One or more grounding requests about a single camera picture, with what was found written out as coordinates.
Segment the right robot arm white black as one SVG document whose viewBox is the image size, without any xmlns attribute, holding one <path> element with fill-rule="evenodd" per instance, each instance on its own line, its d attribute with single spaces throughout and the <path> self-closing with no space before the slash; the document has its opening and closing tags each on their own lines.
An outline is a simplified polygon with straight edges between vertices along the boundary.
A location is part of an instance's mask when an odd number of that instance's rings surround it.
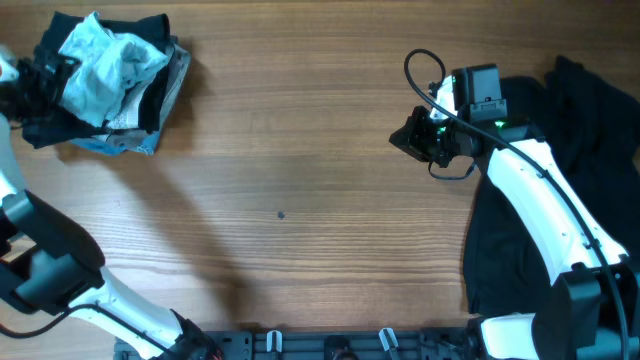
<svg viewBox="0 0 640 360">
<path fill-rule="evenodd" d="M 390 142 L 429 166 L 471 158 L 516 211 L 551 285 L 536 312 L 477 321 L 470 354 L 478 359 L 637 358 L 638 267 L 576 195 L 540 130 L 511 113 L 497 67 L 443 73 L 419 96 L 422 104 Z"/>
</svg>

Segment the light blue polo shirt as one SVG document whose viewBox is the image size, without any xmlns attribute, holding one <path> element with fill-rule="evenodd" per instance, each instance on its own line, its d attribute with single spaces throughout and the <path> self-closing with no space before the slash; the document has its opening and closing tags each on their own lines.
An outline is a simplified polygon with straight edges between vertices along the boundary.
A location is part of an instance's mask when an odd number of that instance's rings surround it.
<svg viewBox="0 0 640 360">
<path fill-rule="evenodd" d="M 59 49 L 79 66 L 68 79 L 60 106 L 78 119 L 103 127 L 120 111 L 125 93 L 147 85 L 168 63 L 162 50 L 133 33 L 114 33 L 93 12 L 77 24 Z"/>
</svg>

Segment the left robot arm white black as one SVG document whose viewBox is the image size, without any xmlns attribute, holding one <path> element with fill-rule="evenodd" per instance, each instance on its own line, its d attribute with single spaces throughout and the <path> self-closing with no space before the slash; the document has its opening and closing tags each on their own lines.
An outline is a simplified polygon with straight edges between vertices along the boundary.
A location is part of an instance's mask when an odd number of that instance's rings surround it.
<svg viewBox="0 0 640 360">
<path fill-rule="evenodd" d="M 33 338 L 74 317 L 114 335 L 143 359 L 221 359 L 213 338 L 120 281 L 94 238 L 27 188 L 11 145 L 11 122 L 51 116 L 79 65 L 41 46 L 31 59 L 1 59 L 1 298 L 23 314 L 53 318 L 37 330 L 3 327 L 1 333 Z"/>
</svg>

